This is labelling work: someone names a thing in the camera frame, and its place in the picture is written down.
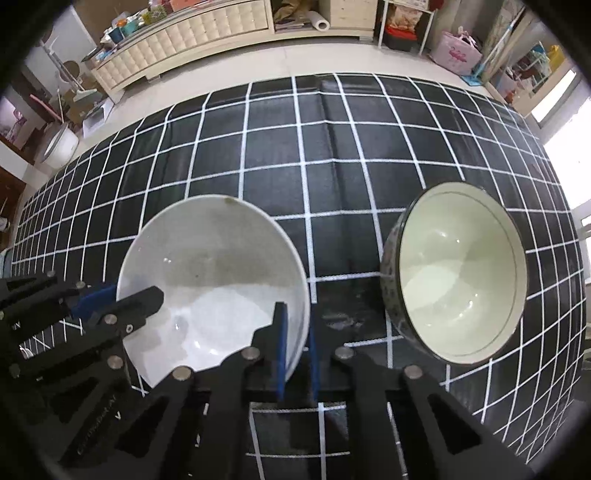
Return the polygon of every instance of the black tablecloth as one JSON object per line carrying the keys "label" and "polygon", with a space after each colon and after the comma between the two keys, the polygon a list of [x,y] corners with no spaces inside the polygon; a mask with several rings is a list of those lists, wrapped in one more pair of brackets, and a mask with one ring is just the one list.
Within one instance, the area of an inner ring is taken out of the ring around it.
{"label": "black tablecloth", "polygon": [[[500,201],[527,252],[523,320],[475,369],[412,348],[386,322],[379,292],[379,256],[397,217],[421,189],[450,180]],[[520,115],[455,87],[370,74],[270,80],[190,99],[107,138],[34,195],[12,273],[52,268],[115,282],[141,225],[206,193],[239,196],[276,218],[309,276],[312,321],[349,332],[380,364],[424,366],[526,459],[554,436],[579,376],[582,260],[556,174]],[[27,346],[42,351],[79,334],[68,322]],[[137,374],[133,383],[149,390]],[[246,478],[350,477],[342,406],[273,408],[254,406]]]}

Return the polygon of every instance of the white floor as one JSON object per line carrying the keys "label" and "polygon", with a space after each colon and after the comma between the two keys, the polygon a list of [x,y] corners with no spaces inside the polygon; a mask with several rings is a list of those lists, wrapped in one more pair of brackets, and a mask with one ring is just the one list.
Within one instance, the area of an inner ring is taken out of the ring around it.
{"label": "white floor", "polygon": [[[91,137],[80,140],[72,159],[143,117],[204,93],[259,80],[333,72],[409,76],[489,95],[484,87],[469,87],[460,77],[427,58],[386,47],[379,50],[373,44],[354,39],[273,42],[197,60],[163,74],[156,82],[139,81],[128,87],[105,125]],[[22,206],[35,191],[27,186],[23,192],[14,225],[18,225]],[[11,232],[11,245],[16,230]]]}

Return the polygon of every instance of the white bowl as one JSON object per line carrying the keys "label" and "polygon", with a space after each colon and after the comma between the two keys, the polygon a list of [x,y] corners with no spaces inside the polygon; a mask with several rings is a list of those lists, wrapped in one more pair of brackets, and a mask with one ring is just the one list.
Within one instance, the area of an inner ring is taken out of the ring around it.
{"label": "white bowl", "polygon": [[523,313],[519,233],[501,205],[467,183],[440,184],[408,208],[388,237],[381,273],[392,321],[447,362],[488,359]]}
{"label": "white bowl", "polygon": [[124,339],[150,386],[178,365],[215,367],[288,309],[286,379],[306,342],[306,274],[287,234],[254,205],[222,195],[175,203],[143,228],[125,256],[117,299],[155,285],[164,304]]}

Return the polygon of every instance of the patterned bowl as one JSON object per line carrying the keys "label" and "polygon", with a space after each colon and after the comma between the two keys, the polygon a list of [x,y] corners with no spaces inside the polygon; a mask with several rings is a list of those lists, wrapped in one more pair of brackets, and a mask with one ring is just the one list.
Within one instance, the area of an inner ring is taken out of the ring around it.
{"label": "patterned bowl", "polygon": [[467,183],[425,190],[384,245],[381,287],[392,323],[449,363],[478,364],[504,346],[519,324],[527,284],[511,217]]}

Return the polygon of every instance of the storage box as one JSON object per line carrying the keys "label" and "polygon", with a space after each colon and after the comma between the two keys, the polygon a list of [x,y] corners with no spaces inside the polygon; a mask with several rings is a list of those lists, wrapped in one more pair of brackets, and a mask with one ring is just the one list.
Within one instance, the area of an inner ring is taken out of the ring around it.
{"label": "storage box", "polygon": [[392,50],[411,51],[417,44],[417,36],[414,33],[396,28],[384,29],[384,45]]}

